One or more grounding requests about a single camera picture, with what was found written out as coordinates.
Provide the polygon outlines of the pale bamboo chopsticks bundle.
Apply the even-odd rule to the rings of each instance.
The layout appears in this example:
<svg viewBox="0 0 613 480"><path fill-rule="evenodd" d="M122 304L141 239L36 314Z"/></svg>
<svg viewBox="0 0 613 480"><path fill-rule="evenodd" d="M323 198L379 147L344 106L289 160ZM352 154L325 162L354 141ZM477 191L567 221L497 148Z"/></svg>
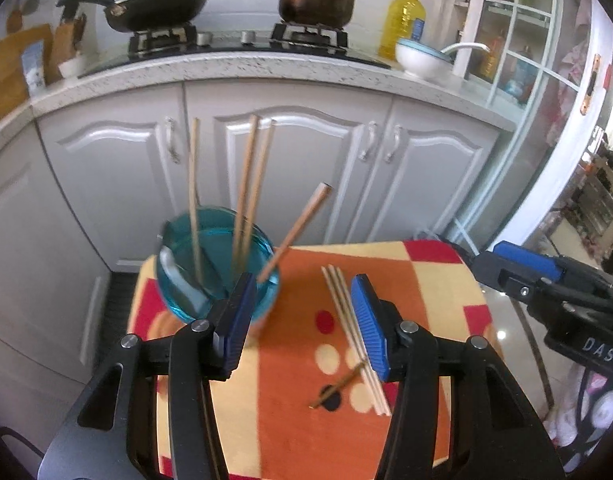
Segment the pale bamboo chopsticks bundle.
<svg viewBox="0 0 613 480"><path fill-rule="evenodd" d="M391 416L392 411L381 386L377 373L371 368L368 353L361 338L357 317L353 310L349 285L346 284L343 272L338 266L328 264L320 268L329 289L333 303L338 312L344 335L349 348L359 365L359 376L368 390L373 410L378 416Z"/></svg>

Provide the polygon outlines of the blue utensil holder cup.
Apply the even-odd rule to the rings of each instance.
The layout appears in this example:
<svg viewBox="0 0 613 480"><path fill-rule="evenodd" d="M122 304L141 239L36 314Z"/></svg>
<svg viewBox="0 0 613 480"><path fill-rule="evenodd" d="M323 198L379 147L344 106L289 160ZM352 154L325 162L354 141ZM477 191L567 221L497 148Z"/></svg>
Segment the blue utensil holder cup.
<svg viewBox="0 0 613 480"><path fill-rule="evenodd" d="M202 272L200 285L207 291L211 307L216 301L225 299L237 281L232 270L235 217L235 211L223 207L198 209ZM274 248L270 239L258 226L253 226L249 259L244 270L258 275L273 255ZM264 324L266 315L274 307L279 286L278 270L265 282L256 285L256 307L251 318L251 328Z"/></svg>

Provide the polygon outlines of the white plastic spoon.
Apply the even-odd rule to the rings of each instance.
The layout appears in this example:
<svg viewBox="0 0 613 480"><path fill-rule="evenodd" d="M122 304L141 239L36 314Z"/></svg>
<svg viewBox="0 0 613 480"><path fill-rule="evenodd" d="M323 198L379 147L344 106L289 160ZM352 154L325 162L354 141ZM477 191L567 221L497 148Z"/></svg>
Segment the white plastic spoon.
<svg viewBox="0 0 613 480"><path fill-rule="evenodd" d="M160 294L184 323L205 318L211 307L207 291L196 281L192 257L192 227L187 214L166 221L156 259Z"/></svg>

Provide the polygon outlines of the long brown wooden chopstick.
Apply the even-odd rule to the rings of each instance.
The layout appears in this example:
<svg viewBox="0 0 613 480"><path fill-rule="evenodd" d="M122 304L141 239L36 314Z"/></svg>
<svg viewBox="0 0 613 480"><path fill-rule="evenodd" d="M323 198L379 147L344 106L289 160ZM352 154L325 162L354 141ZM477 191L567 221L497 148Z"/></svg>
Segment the long brown wooden chopstick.
<svg viewBox="0 0 613 480"><path fill-rule="evenodd" d="M327 198L331 194L331 191L331 186L325 182L320 182L317 188L315 188L312 196L309 198L308 202L301 211L300 216L297 218L296 222L293 223L293 226L291 226L291 229L282 240L282 244L276 248L271 260L265 264L263 270L258 274L256 283L262 284L273 274L279 265L279 262L285 257L287 250L302 234L302 232L308 226L308 223L311 222L315 214L317 214L317 212L320 210L320 207L323 206L323 203L326 202Z"/></svg>

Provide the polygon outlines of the short brown wooden chopstick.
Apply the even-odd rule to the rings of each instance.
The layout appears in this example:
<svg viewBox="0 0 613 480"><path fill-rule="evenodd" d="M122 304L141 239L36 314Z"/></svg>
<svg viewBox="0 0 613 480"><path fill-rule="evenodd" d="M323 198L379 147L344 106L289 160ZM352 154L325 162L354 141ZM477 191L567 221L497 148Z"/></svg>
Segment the short brown wooden chopstick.
<svg viewBox="0 0 613 480"><path fill-rule="evenodd" d="M244 232L242 233L241 252L239 261L246 264L249 257L253 226L256 223L256 213L259 208L259 201L264 182L268 157L270 157L271 147L276 130L276 122L271 119L260 147L258 156L254 155L251 168L251 178L248 189L248 200L246 211L244 211Z"/></svg>

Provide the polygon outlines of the curved brown wooden chopstick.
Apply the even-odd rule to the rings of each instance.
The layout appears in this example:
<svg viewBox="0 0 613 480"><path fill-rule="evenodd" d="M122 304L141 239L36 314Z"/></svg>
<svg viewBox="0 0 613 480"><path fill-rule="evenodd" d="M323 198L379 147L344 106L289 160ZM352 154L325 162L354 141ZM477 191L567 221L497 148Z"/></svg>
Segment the curved brown wooden chopstick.
<svg viewBox="0 0 613 480"><path fill-rule="evenodd" d="M248 189L251 178L252 162L254 159L254 155L256 154L256 141L258 140L259 123L259 116L256 114L252 114L250 117L250 132L247 141L247 147L244 151L244 163L242 164L241 169L238 202L234 224L232 259L234 272L238 271L239 266L242 233L244 232L244 211L246 211L246 205L248 200Z"/></svg>

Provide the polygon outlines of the light wooden chopstick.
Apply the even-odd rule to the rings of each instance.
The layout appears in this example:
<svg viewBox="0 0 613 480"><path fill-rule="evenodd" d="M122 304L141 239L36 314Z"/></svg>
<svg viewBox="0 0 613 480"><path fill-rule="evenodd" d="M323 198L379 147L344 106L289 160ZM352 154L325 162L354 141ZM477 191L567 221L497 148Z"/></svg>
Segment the light wooden chopstick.
<svg viewBox="0 0 613 480"><path fill-rule="evenodd" d="M197 162L199 152L200 120L192 119L192 128L189 136L189 162L188 162L188 203L189 223L192 230L192 258L194 258L195 279L201 283L201 246L198 223L198 196L197 196Z"/></svg>

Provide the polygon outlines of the checkered red orange blanket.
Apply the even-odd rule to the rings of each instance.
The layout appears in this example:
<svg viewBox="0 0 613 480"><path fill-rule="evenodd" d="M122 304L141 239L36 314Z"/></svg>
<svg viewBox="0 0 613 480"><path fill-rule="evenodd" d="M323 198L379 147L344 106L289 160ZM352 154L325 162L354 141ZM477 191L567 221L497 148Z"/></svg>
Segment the checkered red orange blanket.
<svg viewBox="0 0 613 480"><path fill-rule="evenodd" d="M320 270L328 264L346 278L366 274L379 297L436 336L495 335L472 274L440 242L289 250L273 309L251 328L232 377L212 385L234 479L370 479L377 472L389 419L375 413L361 377L308 407L356 365Z"/></svg>

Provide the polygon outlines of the right cabinet door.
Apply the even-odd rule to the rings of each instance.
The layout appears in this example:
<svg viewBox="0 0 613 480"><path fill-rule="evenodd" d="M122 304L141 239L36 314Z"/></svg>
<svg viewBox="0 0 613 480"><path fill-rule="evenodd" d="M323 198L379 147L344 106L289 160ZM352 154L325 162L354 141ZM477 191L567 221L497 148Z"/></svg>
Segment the right cabinet door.
<svg viewBox="0 0 613 480"><path fill-rule="evenodd" d="M302 82L192 82L187 113L200 122L198 180L203 205L237 206L250 119L276 130L256 223L274 244L287 235L321 182L331 195L298 238L301 245L349 240L381 140L391 96Z"/></svg>

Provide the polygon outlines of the cabinet door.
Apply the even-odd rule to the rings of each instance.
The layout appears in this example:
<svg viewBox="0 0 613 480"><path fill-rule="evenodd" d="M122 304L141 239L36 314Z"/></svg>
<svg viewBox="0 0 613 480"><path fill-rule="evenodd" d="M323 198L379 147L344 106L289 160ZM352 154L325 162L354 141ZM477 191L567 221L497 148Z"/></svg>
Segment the cabinet door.
<svg viewBox="0 0 613 480"><path fill-rule="evenodd" d="M165 144L175 120L180 164ZM113 272L136 272L165 221L188 208L188 134L179 84L111 94L44 116L44 148L64 196Z"/></svg>
<svg viewBox="0 0 613 480"><path fill-rule="evenodd" d="M109 278L24 127L0 152L0 339L87 382Z"/></svg>
<svg viewBox="0 0 613 480"><path fill-rule="evenodd" d="M391 96L302 82L192 82L187 113L200 122L198 180L203 205L237 206L250 119L276 130L256 223L274 244L287 235L321 182L331 195L298 238L301 245L349 240L381 140Z"/></svg>

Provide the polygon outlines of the far left cabinet door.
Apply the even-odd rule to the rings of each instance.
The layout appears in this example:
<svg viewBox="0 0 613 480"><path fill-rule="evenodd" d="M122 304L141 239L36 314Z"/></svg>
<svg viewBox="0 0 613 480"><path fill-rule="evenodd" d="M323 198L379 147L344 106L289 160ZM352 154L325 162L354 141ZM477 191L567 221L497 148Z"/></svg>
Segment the far left cabinet door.
<svg viewBox="0 0 613 480"><path fill-rule="evenodd" d="M87 382L109 278L24 127L0 152L0 339Z"/></svg>

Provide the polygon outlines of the glass display cabinet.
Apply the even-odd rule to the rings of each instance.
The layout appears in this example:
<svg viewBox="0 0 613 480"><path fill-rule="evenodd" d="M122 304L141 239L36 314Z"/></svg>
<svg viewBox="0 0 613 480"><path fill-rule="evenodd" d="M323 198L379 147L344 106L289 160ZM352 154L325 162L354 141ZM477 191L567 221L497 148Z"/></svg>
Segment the glass display cabinet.
<svg viewBox="0 0 613 480"><path fill-rule="evenodd" d="M579 0L453 0L451 27L461 42L487 51L454 53L454 74L469 96L512 122L543 93L543 84L574 90L565 56L583 40L575 22Z"/></svg>

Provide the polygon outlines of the white bowl with ladle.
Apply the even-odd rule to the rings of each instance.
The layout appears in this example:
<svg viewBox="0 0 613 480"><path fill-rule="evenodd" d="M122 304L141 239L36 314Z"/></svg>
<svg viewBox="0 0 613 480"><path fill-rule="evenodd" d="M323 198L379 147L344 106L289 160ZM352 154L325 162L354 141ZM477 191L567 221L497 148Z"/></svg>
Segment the white bowl with ladle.
<svg viewBox="0 0 613 480"><path fill-rule="evenodd" d="M436 50L413 39L399 38L395 44L395 60L406 75L431 80L451 73L454 64L451 55L461 50L491 52L481 42L457 42Z"/></svg>

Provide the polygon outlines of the black gas stove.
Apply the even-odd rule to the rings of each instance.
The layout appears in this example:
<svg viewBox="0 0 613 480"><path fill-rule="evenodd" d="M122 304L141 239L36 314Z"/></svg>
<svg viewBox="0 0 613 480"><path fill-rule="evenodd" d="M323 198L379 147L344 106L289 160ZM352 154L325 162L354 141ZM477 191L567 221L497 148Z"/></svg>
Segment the black gas stove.
<svg viewBox="0 0 613 480"><path fill-rule="evenodd" d="M180 42L180 37L168 30L159 35L135 35L131 38L128 52L87 67L83 77L160 58L241 52L322 56L387 70L391 68L378 58L351 49L349 38L343 29L280 22L276 23L270 32L198 32L194 42Z"/></svg>

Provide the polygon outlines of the yellow oil bottle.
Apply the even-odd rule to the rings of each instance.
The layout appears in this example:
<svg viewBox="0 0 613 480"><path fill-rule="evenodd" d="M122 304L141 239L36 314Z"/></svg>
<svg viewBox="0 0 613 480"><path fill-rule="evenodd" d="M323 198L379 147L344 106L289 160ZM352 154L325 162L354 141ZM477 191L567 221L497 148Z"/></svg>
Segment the yellow oil bottle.
<svg viewBox="0 0 613 480"><path fill-rule="evenodd" d="M378 48L380 58L395 60L395 46L400 39L419 41L426 17L421 0L393 0L382 27Z"/></svg>

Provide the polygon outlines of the small white bowl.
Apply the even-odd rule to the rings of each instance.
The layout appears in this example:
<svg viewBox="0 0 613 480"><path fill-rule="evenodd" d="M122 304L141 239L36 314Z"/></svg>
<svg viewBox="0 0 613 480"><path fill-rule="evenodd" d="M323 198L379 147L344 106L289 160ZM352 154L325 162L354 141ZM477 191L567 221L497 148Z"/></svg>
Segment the small white bowl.
<svg viewBox="0 0 613 480"><path fill-rule="evenodd" d="M86 55L77 55L70 60L64 61L58 65L58 70L62 78L76 78L85 73L88 65L88 57Z"/></svg>

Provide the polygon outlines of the wooden cutting board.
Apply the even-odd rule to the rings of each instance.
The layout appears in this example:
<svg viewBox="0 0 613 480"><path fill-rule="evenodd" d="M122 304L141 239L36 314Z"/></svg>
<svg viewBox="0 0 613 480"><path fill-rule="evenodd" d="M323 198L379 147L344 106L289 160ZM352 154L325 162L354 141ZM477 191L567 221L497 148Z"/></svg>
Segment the wooden cutting board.
<svg viewBox="0 0 613 480"><path fill-rule="evenodd" d="M47 68L52 50L52 29L41 24L0 40L0 120L29 99L22 70L22 53L34 42L44 42L43 66Z"/></svg>

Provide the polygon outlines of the black frying pan with lid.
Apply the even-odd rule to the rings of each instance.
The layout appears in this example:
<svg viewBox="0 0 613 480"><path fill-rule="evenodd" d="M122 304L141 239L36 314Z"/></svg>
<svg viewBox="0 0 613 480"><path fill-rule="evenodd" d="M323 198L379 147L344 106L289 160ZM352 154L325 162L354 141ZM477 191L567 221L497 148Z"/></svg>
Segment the black frying pan with lid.
<svg viewBox="0 0 613 480"><path fill-rule="evenodd" d="M116 32L146 32L175 28L192 22L209 0L58 0L62 19L74 18L81 4L104 9L108 25Z"/></svg>

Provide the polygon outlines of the white blue packet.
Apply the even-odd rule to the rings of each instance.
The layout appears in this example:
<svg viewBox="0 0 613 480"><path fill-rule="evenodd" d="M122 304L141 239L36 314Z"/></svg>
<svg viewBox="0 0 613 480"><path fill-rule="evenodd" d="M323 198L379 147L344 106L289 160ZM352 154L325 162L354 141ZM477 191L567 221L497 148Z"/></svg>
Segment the white blue packet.
<svg viewBox="0 0 613 480"><path fill-rule="evenodd" d="M45 89L44 41L38 40L26 47L21 55L21 65L26 88L33 98Z"/></svg>

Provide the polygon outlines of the wooden knife block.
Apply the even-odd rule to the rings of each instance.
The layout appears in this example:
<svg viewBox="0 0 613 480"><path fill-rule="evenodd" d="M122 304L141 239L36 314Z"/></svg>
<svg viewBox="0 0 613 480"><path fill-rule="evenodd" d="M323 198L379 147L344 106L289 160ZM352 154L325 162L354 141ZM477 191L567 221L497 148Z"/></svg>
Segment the wooden knife block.
<svg viewBox="0 0 613 480"><path fill-rule="evenodd" d="M68 18L67 21L61 21L57 26L45 70L45 79L48 84L54 84L62 78L59 65L75 57L84 36L86 23L87 16L82 13L77 18Z"/></svg>

